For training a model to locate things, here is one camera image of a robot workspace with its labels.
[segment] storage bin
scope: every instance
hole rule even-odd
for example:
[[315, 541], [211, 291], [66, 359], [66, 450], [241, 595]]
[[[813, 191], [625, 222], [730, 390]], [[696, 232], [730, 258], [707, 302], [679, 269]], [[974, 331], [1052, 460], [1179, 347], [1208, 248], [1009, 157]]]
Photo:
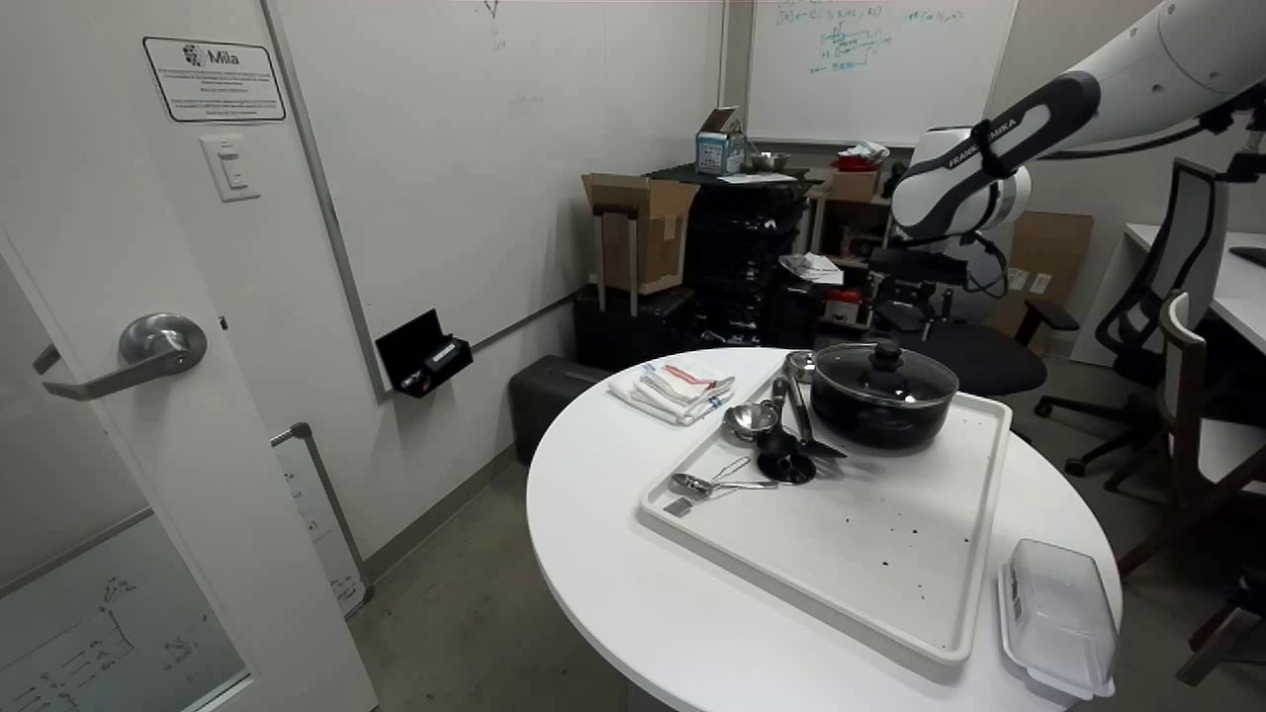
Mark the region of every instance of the storage bin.
[[1048, 690], [1110, 696], [1114, 621], [1094, 556], [1015, 541], [999, 568], [999, 650]]
[[738, 175], [746, 157], [742, 136], [701, 132], [696, 136], [696, 171], [701, 175]]
[[637, 318], [622, 306], [602, 310], [592, 289], [575, 302], [576, 359], [592, 368], [616, 373], [701, 347], [696, 331], [696, 297], [690, 289], [646, 297]]
[[515, 418], [518, 462], [529, 462], [529, 454], [537, 450], [559, 413], [596, 380], [606, 380], [606, 373], [560, 359], [560, 356], [540, 356], [537, 363], [522, 368], [510, 380], [510, 418]]

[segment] cardboard box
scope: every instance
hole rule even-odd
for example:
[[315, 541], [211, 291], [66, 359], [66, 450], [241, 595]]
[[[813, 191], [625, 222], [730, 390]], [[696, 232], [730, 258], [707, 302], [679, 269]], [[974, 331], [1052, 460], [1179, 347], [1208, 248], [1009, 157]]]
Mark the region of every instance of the cardboard box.
[[825, 200], [873, 200], [882, 171], [839, 171], [823, 185]]
[[[1089, 212], [1026, 212], [1014, 228], [1009, 297], [990, 324], [1014, 336], [1026, 319], [1028, 291], [1067, 310], [1092, 228], [1094, 222]], [[1048, 331], [1040, 327], [1028, 347], [1048, 352]]]
[[625, 291], [666, 291], [679, 284], [690, 206], [701, 185], [630, 175], [584, 175], [583, 182], [602, 243], [592, 248], [592, 281]]

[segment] door handle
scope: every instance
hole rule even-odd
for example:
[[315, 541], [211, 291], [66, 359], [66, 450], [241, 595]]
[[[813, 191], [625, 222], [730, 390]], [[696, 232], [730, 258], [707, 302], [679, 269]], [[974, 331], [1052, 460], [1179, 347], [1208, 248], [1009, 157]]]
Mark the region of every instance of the door handle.
[[[88, 380], [88, 382], [46, 382], [43, 390], [62, 397], [62, 400], [100, 400], [109, 390], [128, 390], [163, 377], [183, 377], [202, 363], [206, 356], [206, 331], [173, 311], [146, 311], [132, 319], [117, 336], [117, 356], [128, 368]], [[55, 347], [43, 347], [37, 356], [37, 373], [43, 377], [58, 359]]]

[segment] white towel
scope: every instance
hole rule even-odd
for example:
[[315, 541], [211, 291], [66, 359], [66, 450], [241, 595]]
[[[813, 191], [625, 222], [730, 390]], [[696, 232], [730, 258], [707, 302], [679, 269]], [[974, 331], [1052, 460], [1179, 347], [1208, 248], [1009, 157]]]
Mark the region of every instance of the white towel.
[[646, 417], [690, 429], [715, 413], [737, 390], [737, 380], [660, 359], [613, 380], [610, 390]]

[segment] sign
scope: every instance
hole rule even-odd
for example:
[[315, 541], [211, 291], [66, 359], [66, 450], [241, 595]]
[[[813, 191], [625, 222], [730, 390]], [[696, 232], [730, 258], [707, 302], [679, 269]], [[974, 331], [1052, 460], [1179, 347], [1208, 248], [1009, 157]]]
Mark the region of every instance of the sign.
[[268, 46], [146, 34], [146, 54], [173, 124], [282, 124]]

